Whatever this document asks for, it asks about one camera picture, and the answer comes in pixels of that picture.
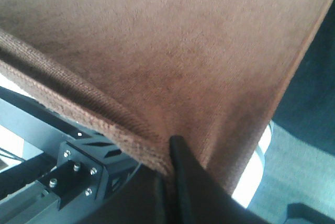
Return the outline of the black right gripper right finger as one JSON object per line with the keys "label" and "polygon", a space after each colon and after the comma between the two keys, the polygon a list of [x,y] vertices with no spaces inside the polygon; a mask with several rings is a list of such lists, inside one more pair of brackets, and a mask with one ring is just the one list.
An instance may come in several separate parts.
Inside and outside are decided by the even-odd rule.
{"label": "black right gripper right finger", "polygon": [[170,137],[179,223],[264,223],[202,168],[182,136]]}

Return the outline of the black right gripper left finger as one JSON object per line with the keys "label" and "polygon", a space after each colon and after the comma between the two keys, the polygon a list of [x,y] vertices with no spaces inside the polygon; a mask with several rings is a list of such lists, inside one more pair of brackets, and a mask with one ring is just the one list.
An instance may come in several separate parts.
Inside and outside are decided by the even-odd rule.
{"label": "black right gripper left finger", "polygon": [[165,183],[141,165],[131,179],[91,215],[91,223],[167,223]]}

